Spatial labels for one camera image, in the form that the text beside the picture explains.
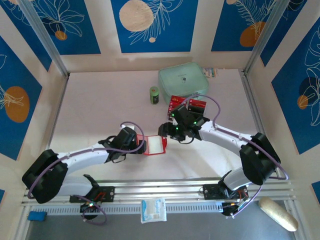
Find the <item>beige circle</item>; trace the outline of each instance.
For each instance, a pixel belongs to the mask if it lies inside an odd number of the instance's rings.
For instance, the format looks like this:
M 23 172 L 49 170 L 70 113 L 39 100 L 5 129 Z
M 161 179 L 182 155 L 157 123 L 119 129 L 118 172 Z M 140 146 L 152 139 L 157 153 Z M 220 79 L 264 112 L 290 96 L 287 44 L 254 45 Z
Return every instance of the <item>beige circle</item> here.
M 150 42 L 150 43 L 153 44 L 155 41 L 156 41 L 156 39 L 155 39 L 154 37 L 150 37 L 150 38 L 149 38 L 149 42 Z
M 8 0 L 9 2 L 11 2 L 11 3 L 13 3 L 13 4 L 15 4 L 15 5 L 17 5 L 18 3 L 17 3 L 17 0 Z
M 235 4 L 238 0 L 225 0 L 227 4 Z
M 120 9 L 119 17 L 124 28 L 131 32 L 146 30 L 154 22 L 151 8 L 142 0 L 127 1 Z

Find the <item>enclosure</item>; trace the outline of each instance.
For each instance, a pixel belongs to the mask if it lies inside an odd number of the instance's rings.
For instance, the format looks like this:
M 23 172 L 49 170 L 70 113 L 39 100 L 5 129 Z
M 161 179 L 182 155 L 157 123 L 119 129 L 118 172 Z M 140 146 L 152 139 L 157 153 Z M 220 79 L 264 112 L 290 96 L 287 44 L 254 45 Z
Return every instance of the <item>enclosure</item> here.
M 318 239 L 318 0 L 0 0 L 0 5 L 0 239 L 139 239 L 152 233 L 159 239 L 235 234 Z M 67 153 L 89 147 L 117 134 L 124 121 L 139 124 L 146 136 L 157 135 L 168 120 L 168 105 L 161 94 L 152 105 L 149 88 L 158 85 L 159 70 L 189 62 L 216 71 L 208 78 L 207 95 L 221 105 L 219 125 L 268 137 L 290 179 L 268 180 L 255 200 L 277 201 L 298 220 L 298 231 L 285 231 L 256 201 L 235 219 L 217 213 L 199 189 L 242 163 L 204 141 L 181 145 L 168 139 L 165 154 L 128 155 L 119 164 L 73 173 L 115 186 L 113 203 L 102 205 L 110 216 L 102 228 L 82 222 L 79 204 L 68 197 L 44 204 L 27 198 L 22 176 L 46 149 Z M 206 117 L 217 111 L 208 100 Z M 249 196 L 257 189 L 249 186 Z M 140 223 L 137 207 L 148 198 L 166 199 L 168 222 Z M 48 212 L 45 222 L 27 221 L 30 211 L 40 210 Z M 125 222 L 131 234 L 119 227 Z

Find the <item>white tabletop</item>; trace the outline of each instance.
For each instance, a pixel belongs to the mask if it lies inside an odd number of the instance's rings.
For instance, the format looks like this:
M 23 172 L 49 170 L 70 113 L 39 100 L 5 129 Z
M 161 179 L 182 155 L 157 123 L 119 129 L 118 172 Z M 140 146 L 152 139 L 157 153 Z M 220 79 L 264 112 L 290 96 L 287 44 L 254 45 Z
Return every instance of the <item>white tabletop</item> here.
M 237 69 L 219 69 L 209 78 L 208 95 L 221 105 L 217 123 L 245 134 L 257 132 Z M 133 121 L 147 136 L 167 122 L 168 105 L 162 95 L 150 103 L 149 88 L 158 85 L 158 71 L 71 73 L 50 148 L 56 153 L 85 148 L 117 135 L 120 123 Z M 217 107 L 210 100 L 206 117 Z M 241 166 L 238 156 L 210 142 L 182 145 L 168 139 L 165 154 L 127 155 L 125 161 L 95 165 L 75 172 L 96 180 L 149 180 L 221 177 Z

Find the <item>blue block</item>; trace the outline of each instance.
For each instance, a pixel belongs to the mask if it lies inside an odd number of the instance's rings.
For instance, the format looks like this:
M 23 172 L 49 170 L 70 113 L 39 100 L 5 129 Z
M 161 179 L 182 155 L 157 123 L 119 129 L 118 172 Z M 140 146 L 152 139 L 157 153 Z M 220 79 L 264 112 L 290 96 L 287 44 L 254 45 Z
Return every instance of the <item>blue block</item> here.
M 320 181 L 314 182 L 311 184 L 315 193 L 316 198 L 320 204 Z
M 46 218 L 46 215 L 46 211 L 31 211 L 29 212 L 28 220 L 43 222 Z

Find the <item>metal bracket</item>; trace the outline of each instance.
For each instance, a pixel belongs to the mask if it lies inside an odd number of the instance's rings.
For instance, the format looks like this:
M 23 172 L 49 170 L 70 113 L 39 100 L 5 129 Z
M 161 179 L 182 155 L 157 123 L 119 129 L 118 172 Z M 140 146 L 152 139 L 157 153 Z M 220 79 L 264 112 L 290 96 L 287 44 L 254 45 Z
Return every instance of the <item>metal bracket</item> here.
M 95 191 L 96 194 L 93 197 L 90 197 L 90 200 L 93 202 L 101 203 L 112 203 L 115 197 L 115 187 L 114 186 L 99 186 Z M 76 196 L 70 196 L 70 203 L 85 203 L 85 200 L 78 198 Z
M 242 193 L 246 195 L 248 189 L 246 186 L 239 187 L 236 191 L 230 191 L 226 188 L 221 187 L 219 184 L 204 184 L 203 185 L 203 195 L 204 200 L 221 200 L 221 199 L 228 199 L 228 200 L 240 200 L 243 199 Z

